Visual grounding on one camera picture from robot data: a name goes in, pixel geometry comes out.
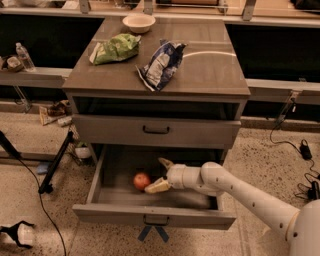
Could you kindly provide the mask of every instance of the bottle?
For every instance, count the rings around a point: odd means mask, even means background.
[[[26,71],[33,72],[36,70],[27,49],[21,43],[16,43],[16,52]]]

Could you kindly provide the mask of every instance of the white bowl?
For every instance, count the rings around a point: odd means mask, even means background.
[[[143,34],[149,31],[156,19],[148,14],[130,14],[122,20],[123,24],[130,28],[133,33]]]

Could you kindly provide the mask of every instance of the cable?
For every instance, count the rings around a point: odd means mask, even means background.
[[[317,200],[320,197],[320,191],[319,191],[319,184],[316,181],[312,181],[310,179],[310,177],[312,177],[313,179],[318,179],[320,180],[320,173],[316,170],[313,169],[315,163],[312,160],[312,154],[308,145],[308,142],[303,139],[301,140],[301,144],[300,144],[300,148],[296,147],[293,143],[291,143],[290,141],[273,141],[272,140],[272,134],[274,132],[275,129],[279,128],[281,126],[281,124],[284,122],[284,119],[276,124],[273,129],[270,132],[270,141],[273,144],[289,144],[291,145],[301,156],[304,160],[306,161],[310,161],[312,163],[311,167],[309,168],[310,171],[314,172],[317,174],[317,176],[312,175],[311,173],[305,173],[304,177],[306,178],[306,180],[310,183],[311,187],[305,186],[302,183],[299,183],[297,185],[298,189],[300,190],[300,193],[298,194],[294,194],[296,197],[304,199],[304,200]]]
[[[293,143],[291,143],[290,141],[286,141],[286,140],[284,140],[284,141],[273,141],[273,140],[272,140],[272,133],[273,133],[273,131],[274,131],[275,129],[277,129],[278,127],[280,127],[283,122],[284,122],[284,120],[282,120],[279,124],[277,124],[277,125],[275,125],[275,126],[273,127],[273,129],[272,129],[272,131],[271,131],[271,133],[270,133],[270,141],[271,141],[273,144],[285,144],[285,143],[290,144],[292,147],[294,147],[294,148],[298,151],[299,154],[301,154],[301,151],[300,151]]]
[[[35,178],[36,182],[37,182],[37,185],[38,185],[38,189],[40,189],[40,183],[36,177],[36,175],[31,171],[31,169],[21,160],[21,159],[17,159],[31,174],[32,176]],[[60,239],[61,239],[61,242],[62,242],[62,246],[63,246],[63,251],[64,251],[64,256],[67,255],[67,250],[66,250],[66,246],[65,246],[65,243],[64,243],[64,240],[63,240],[63,237],[60,233],[60,230],[57,226],[57,224],[52,220],[52,218],[50,217],[50,215],[48,214],[48,212],[46,211],[46,209],[44,208],[44,205],[43,205],[43,200],[42,200],[42,196],[40,193],[39,194],[39,198],[40,198],[40,204],[41,204],[41,208],[43,210],[43,212],[46,214],[46,216],[48,217],[48,219],[51,221],[52,225],[54,226],[54,228],[56,229],[56,231],[58,232],[59,236],[60,236]]]

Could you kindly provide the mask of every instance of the cabinet top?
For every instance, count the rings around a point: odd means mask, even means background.
[[[63,89],[148,95],[239,95],[250,92],[223,21],[157,18],[141,36],[139,54],[129,60],[94,66],[89,57],[97,42],[120,33],[130,33],[123,17],[107,17],[80,57]],[[161,92],[143,84],[137,67],[149,63],[160,39],[187,44],[177,72]]]

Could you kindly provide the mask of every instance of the drawer handle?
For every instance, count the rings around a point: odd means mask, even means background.
[[[144,133],[151,133],[151,134],[168,134],[170,131],[170,127],[163,128],[163,129],[150,129],[147,126],[143,126],[142,130]]]
[[[146,216],[146,215],[143,215],[143,223],[144,223],[146,226],[165,227],[165,226],[168,226],[168,225],[169,225],[169,221],[170,221],[170,218],[169,218],[169,216],[167,216],[167,221],[166,221],[166,223],[152,223],[152,222],[148,222],[148,221],[147,221],[147,216]]]

